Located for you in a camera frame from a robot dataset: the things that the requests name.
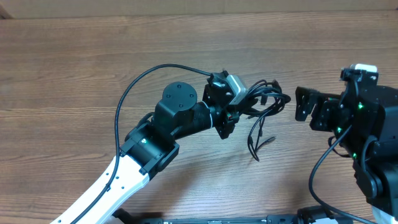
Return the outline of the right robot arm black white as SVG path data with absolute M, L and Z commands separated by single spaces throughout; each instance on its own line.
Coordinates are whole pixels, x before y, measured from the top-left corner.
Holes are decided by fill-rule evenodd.
M 378 223 L 397 221 L 397 90 L 349 84 L 340 95 L 296 89 L 297 121 L 311 116 L 314 131 L 332 132 L 353 160 L 354 178 Z

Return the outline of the black cable silver plug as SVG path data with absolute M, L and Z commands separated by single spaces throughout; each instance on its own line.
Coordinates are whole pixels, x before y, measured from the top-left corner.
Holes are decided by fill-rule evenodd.
M 272 110 L 266 111 L 264 114 L 262 114 L 260 117 L 258 117 L 258 119 L 253 124 L 253 126 L 248 134 L 247 144 L 248 144 L 249 152 L 251 153 L 252 157 L 258 162 L 260 161 L 260 159 L 259 159 L 259 156 L 257 155 L 257 152 L 260 150 L 260 148 L 262 148 L 266 144 L 271 143 L 272 141 L 275 141 L 275 139 L 276 139 L 275 136 L 272 136 L 272 137 L 266 139 L 264 142 L 260 142 L 260 139 L 263 136 L 262 129 L 263 129 L 263 126 L 265 123 L 265 119 L 270 114 L 272 114 Z M 253 139 L 252 134 L 256 127 L 258 127 L 257 137 L 255 139 Z

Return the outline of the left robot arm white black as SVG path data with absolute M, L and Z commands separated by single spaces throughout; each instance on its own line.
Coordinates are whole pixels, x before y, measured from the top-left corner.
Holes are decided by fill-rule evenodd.
M 178 155 L 177 140 L 216 128 L 225 139 L 239 119 L 235 107 L 246 95 L 237 81 L 209 82 L 202 101 L 191 85 L 167 85 L 153 113 L 131 130 L 94 184 L 54 223 L 105 223 L 133 194 L 142 189 Z

